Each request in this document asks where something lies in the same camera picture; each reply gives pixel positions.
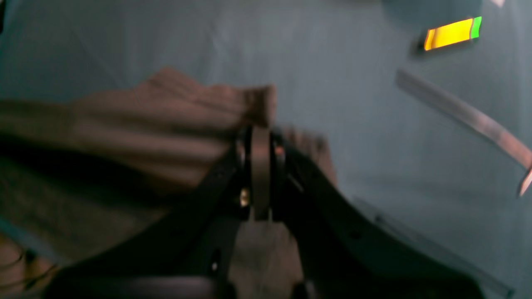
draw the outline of yellow light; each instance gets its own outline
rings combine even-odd
[[[473,19],[467,19],[430,29],[425,40],[425,50],[436,49],[471,39]]]

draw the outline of blue fabric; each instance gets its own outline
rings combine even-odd
[[[57,265],[68,265],[69,261],[60,257],[48,244],[42,242],[32,233],[16,227],[0,217],[0,231],[9,236],[23,248],[28,248]]]
[[[11,0],[0,98],[67,102],[167,65],[204,84],[274,83],[281,123],[329,137],[346,197],[529,299],[531,195],[516,198],[524,169],[394,76],[399,67],[424,76],[532,145],[530,12],[530,0]],[[409,56],[423,28],[476,15],[473,47]]]

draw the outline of green light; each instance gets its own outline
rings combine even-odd
[[[473,19],[473,28],[471,28],[471,38],[477,38],[480,36],[480,24],[482,23],[482,17],[478,16]]]

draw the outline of brass screw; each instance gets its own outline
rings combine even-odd
[[[243,188],[240,191],[240,207],[247,207],[250,205],[250,191],[247,188]]]

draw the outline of black bracket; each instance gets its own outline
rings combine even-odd
[[[484,298],[477,283],[369,222],[306,156],[267,132],[266,201],[253,178],[251,129],[175,211],[145,232],[62,270],[45,298],[236,298],[227,274],[237,230],[259,204],[295,236],[305,281],[293,298]]]

